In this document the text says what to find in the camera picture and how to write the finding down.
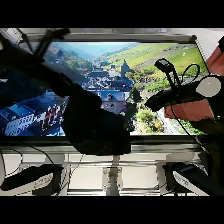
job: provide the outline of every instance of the red cloth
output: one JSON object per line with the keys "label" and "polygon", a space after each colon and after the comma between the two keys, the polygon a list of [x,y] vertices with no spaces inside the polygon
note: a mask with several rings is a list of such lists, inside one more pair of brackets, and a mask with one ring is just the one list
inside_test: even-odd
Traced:
{"label": "red cloth", "polygon": [[[209,71],[213,74],[224,75],[224,53],[217,47],[206,61]],[[183,103],[173,105],[173,111],[177,118],[188,121],[199,121],[202,119],[212,118],[207,100]],[[166,118],[175,118],[170,106],[164,110]]]}

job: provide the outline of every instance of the monitor bezel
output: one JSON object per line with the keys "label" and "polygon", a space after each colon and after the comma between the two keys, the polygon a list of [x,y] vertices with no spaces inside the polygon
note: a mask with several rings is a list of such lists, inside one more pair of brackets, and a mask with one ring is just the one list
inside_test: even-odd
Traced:
{"label": "monitor bezel", "polygon": [[[44,34],[28,34],[30,42],[37,42]],[[205,62],[202,49],[195,35],[182,34],[104,34],[70,33],[63,40],[54,42],[141,42],[141,43],[180,43],[196,44]],[[18,145],[24,142],[32,146],[71,146],[66,136],[1,136],[1,146]],[[195,141],[188,135],[131,135],[132,145],[192,144]]]}

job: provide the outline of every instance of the monitor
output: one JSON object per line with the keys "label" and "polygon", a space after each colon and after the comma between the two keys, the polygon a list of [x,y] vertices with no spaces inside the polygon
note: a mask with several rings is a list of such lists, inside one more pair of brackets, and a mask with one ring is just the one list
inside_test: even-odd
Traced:
{"label": "monitor", "polygon": [[[45,64],[100,96],[103,109],[125,116],[131,135],[185,135],[178,122],[164,117],[164,109],[153,113],[144,102],[169,88],[165,74],[154,66],[158,59],[169,60],[178,75],[192,63],[200,65],[199,78],[209,74],[196,41],[181,35],[130,36],[99,35],[97,39],[94,35],[76,35],[52,42],[44,56]],[[38,38],[32,39],[34,49],[38,43]],[[26,43],[20,47],[28,51]],[[195,75],[192,67],[184,81]],[[61,123],[69,98],[61,98],[11,70],[2,72],[1,82],[4,88],[0,97],[13,101],[0,109],[1,136],[65,136]],[[200,134],[189,122],[184,125],[191,134]]]}

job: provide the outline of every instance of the display screen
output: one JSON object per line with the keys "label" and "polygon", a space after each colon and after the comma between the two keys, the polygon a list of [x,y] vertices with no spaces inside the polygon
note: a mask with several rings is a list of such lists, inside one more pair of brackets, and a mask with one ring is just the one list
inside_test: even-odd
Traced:
{"label": "display screen", "polygon": [[[28,50],[25,43],[20,46]],[[169,88],[165,74],[154,66],[156,60],[167,59],[180,76],[192,63],[200,65],[199,78],[208,75],[196,44],[53,42],[44,58],[46,65],[100,96],[103,109],[125,116],[132,135],[186,134],[177,121],[164,117],[164,109],[153,113],[144,105],[150,96]],[[185,74],[184,82],[195,75],[193,66]],[[61,123],[68,98],[61,98],[11,70],[1,73],[0,98],[13,102],[7,107],[1,103],[1,135],[64,136]],[[189,122],[184,125],[190,133],[198,134]]]}

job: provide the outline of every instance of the image of village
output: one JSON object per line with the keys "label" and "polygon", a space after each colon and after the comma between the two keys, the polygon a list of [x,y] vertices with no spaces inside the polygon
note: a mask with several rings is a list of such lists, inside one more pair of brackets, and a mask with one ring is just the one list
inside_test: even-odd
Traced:
{"label": "image of village", "polygon": [[[83,89],[98,95],[103,102],[101,108],[125,116],[132,135],[185,134],[175,121],[164,117],[163,109],[153,113],[144,106],[151,95],[168,88],[164,74],[154,66],[155,61],[163,57],[176,64],[180,74],[184,69],[180,66],[181,62],[185,64],[184,59],[189,64],[191,61],[200,64],[201,76],[207,72],[197,46],[192,44],[72,45],[55,42],[45,55],[45,63],[66,74]],[[194,71],[190,71],[186,80],[193,75]],[[7,81],[9,84],[5,92],[0,92],[0,97],[9,94],[7,90],[15,86],[17,76],[19,74],[8,71],[4,78],[11,81]],[[0,135],[64,136],[61,123],[69,98],[61,98],[52,90],[23,79],[19,80],[23,82],[21,85],[27,83],[29,95],[28,90],[20,91],[21,96],[10,93],[9,97],[15,103],[0,109]],[[189,123],[184,124],[191,133],[197,132]]]}

